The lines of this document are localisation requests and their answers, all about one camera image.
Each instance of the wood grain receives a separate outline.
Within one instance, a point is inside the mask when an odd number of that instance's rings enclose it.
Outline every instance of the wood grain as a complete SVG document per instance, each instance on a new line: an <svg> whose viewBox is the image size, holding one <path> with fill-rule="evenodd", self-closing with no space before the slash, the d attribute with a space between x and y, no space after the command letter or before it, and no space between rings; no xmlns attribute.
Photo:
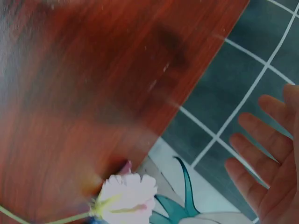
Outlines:
<svg viewBox="0 0 299 224"><path fill-rule="evenodd" d="M84 211L142 162L247 3L0 1L0 204L39 223Z"/></svg>

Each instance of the finger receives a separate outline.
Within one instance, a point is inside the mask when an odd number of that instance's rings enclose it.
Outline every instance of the finger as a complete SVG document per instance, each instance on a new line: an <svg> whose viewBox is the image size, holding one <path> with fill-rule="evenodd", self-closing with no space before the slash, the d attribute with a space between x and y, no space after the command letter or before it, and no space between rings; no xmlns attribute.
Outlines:
<svg viewBox="0 0 299 224"><path fill-rule="evenodd" d="M299 110L299 86L285 85L284 88L285 104L294 111Z"/></svg>
<svg viewBox="0 0 299 224"><path fill-rule="evenodd" d="M293 135L295 113L287 108L285 103L274 97L263 95L259 98L258 104L263 111Z"/></svg>
<svg viewBox="0 0 299 224"><path fill-rule="evenodd" d="M265 124L252 114L241 114L239 124L279 163L283 163L287 156L293 151L292 139Z"/></svg>
<svg viewBox="0 0 299 224"><path fill-rule="evenodd" d="M259 184L236 158L228 159L225 168L244 199L257 213L267 189Z"/></svg>
<svg viewBox="0 0 299 224"><path fill-rule="evenodd" d="M255 170L259 177L269 186L279 170L280 165L266 156L255 147L242 134L234 134L230 137L230 144L241 157Z"/></svg>

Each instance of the white grout line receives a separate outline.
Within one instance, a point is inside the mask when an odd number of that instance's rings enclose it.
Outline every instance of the white grout line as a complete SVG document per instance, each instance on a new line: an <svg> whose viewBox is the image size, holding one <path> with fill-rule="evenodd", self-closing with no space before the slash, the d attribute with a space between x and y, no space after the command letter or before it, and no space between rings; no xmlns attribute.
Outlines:
<svg viewBox="0 0 299 224"><path fill-rule="evenodd" d="M253 224L256 224L257 222L258 222L258 217L255 219L255 220L253 220L252 222L253 222Z"/></svg>
<svg viewBox="0 0 299 224"><path fill-rule="evenodd" d="M259 56L255 55L254 53L250 52L249 50L245 49L244 47L240 46L239 44L229 40L229 39L225 39L224 40L226 43L232 45L233 47L237 48L238 50L244 52L245 54L253 57L254 59L256 59L258 62L260 62L263 65L266 65L266 61L264 61L263 59L261 59Z"/></svg>
<svg viewBox="0 0 299 224"><path fill-rule="evenodd" d="M200 128L202 128L205 132L207 132L213 139L208 143L208 145L201 151L201 153L196 157L196 160L191 164L191 167L194 168L199 160L207 153L207 151L212 147L212 145L217 141L220 145L222 145L226 150L228 150L234 157L236 157L247 169L249 169L254 175L258 176L256 172L251 168L251 166L235 151L230 147L226 142L222 139L217 138L216 134L211 131L205 124L203 124L200 120L194 117L189 111L187 111L182 106L180 107L180 111L184 113L188 118L190 118L195 124L197 124Z"/></svg>
<svg viewBox="0 0 299 224"><path fill-rule="evenodd" d="M193 163L191 164L191 167L194 168L198 162L202 159L202 157L205 156L205 154L210 150L212 145L217 141L217 137L212 138L212 140L207 144L207 146L200 152L200 154L195 158Z"/></svg>
<svg viewBox="0 0 299 224"><path fill-rule="evenodd" d="M254 53L250 52L249 50L245 49L244 47L240 46L239 44L237 44L229 39L225 39L225 42L232 45L233 47L237 48L238 50L244 52L245 54L251 56L252 58L256 59L261 64L266 65L266 61L264 61L259 56L255 55ZM271 71L273 71L274 73L276 73L277 75L279 75L281 78L283 78L287 83L295 85L295 83L292 80L290 80L287 76L282 74L279 70L274 68L272 65L269 65L269 69Z"/></svg>
<svg viewBox="0 0 299 224"><path fill-rule="evenodd" d="M251 95L252 91L254 90L254 88L256 87L256 85L258 84L258 82L263 77L263 75L266 72L267 68L269 68L270 63L272 62L272 60L274 59L275 55L277 54L277 52L281 48L283 42L285 41L285 38L286 38L287 34L289 33L289 31L291 29L291 26L292 26L292 24L294 22L294 19L295 19L295 16L296 16L298 10L299 10L299 3L296 6L295 12L293 13L293 15L291 17L290 22L289 22L288 26L286 27L285 32L284 32L284 34L283 34L280 42L278 43L277 47L274 49L274 51L271 54L270 58L268 59L267 63L264 65L262 71L260 72L260 74L258 74L257 78L255 79L255 81L253 82L252 86L249 88L249 90L245 94L244 98L239 103L239 105L234 109L234 111L231 113L231 115L228 117L228 119L224 122L223 126L220 128L220 130L218 131L218 133L216 134L216 136L213 137L213 139L210 141L210 143L208 144L208 146L203 150L203 152L200 153L195 158L194 162L192 163L192 167L195 167L196 163L198 163L200 161L200 159L205 155L205 153L207 153L207 151L209 151L209 149L212 147L212 145L217 140L220 139L221 134L224 132L224 130L226 129L226 127L229 125L229 123L233 120L233 118L235 117L235 115L239 112L239 110L245 104L246 100L249 98L249 96Z"/></svg>
<svg viewBox="0 0 299 224"><path fill-rule="evenodd" d="M285 7L284 5L280 4L280 3L277 2L277 1L274 1L274 0L267 0L267 1L273 3L274 5L277 5L278 7L281 7L282 9L284 9L285 11L287 11L287 12L289 12L289 13L291 13L291 14L294 14L294 12L293 12L292 10L290 10L288 7Z"/></svg>
<svg viewBox="0 0 299 224"><path fill-rule="evenodd" d="M295 85L295 83L290 80L287 76L285 76L284 74L282 74L280 71L278 71L276 68L274 68L272 65L269 65L269 69L272 70L274 73L276 73L277 75L279 75L280 77L282 77L287 83L291 84L291 85Z"/></svg>
<svg viewBox="0 0 299 224"><path fill-rule="evenodd" d="M200 120L198 120L196 117L194 117L189 111L187 111L182 106L179 108L179 110L184 113L188 118L190 118L195 124L197 124L199 127L201 127L205 132L207 132L209 135L214 138L216 134L211 131L210 128L208 128L205 124L203 124Z"/></svg>

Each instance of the tiled floor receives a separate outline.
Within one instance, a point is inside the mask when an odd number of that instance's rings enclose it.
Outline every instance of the tiled floor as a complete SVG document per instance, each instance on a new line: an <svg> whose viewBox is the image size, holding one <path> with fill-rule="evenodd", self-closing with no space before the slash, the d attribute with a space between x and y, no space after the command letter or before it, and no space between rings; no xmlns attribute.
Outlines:
<svg viewBox="0 0 299 224"><path fill-rule="evenodd" d="M241 112L250 112L289 135L260 110L257 99L268 94L282 100L282 89L286 83L299 84L298 9L299 0L251 0L162 136L164 147L170 149L166 150L161 145L157 149L155 146L149 155L159 169L166 170L165 167L170 164L165 158L171 158L175 152L190 165L192 172L197 173L198 179L203 178L210 184L211 190L200 185L194 187L197 200L201 200L201 203L196 203L199 211L205 209L203 201L209 204L209 211L213 210L213 206L217 207L217 203L210 202L209 197L203 200L205 193L219 194L223 197L221 209L237 209L258 223L223 165L228 157L236 156L248 167L228 142L232 133L247 135L237 124ZM160 162L160 157L164 158L164 162Z"/></svg>

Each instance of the palm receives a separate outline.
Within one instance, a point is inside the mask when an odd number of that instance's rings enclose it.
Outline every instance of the palm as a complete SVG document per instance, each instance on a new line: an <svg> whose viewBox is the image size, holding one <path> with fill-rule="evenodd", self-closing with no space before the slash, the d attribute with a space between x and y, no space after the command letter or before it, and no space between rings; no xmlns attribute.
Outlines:
<svg viewBox="0 0 299 224"><path fill-rule="evenodd" d="M234 149L270 187L259 184L235 158L226 168L235 185L260 218L261 224L294 224L299 218L297 166L299 167L299 87L286 86L285 103L263 96L261 108L294 137L294 141L251 114L239 117L240 125L275 159L269 158L243 135L234 134L230 142Z"/></svg>

